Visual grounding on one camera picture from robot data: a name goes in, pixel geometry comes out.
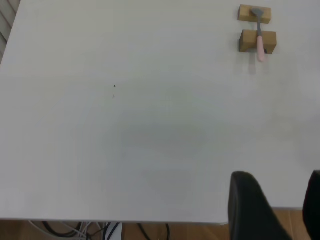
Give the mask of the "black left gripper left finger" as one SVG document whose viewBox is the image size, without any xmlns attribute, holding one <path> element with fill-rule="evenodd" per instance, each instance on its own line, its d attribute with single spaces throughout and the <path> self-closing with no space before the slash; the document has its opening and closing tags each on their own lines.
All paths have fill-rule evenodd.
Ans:
<svg viewBox="0 0 320 240">
<path fill-rule="evenodd" d="M 258 181 L 248 172 L 233 172 L 228 198 L 231 240 L 290 240 Z"/>
</svg>

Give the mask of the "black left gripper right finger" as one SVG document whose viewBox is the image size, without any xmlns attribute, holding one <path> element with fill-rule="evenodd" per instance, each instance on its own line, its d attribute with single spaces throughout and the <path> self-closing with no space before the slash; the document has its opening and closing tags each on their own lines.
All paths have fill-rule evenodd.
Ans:
<svg viewBox="0 0 320 240">
<path fill-rule="evenodd" d="M 314 170 L 305 194 L 303 222 L 311 240 L 320 239 L 320 171 Z"/>
</svg>

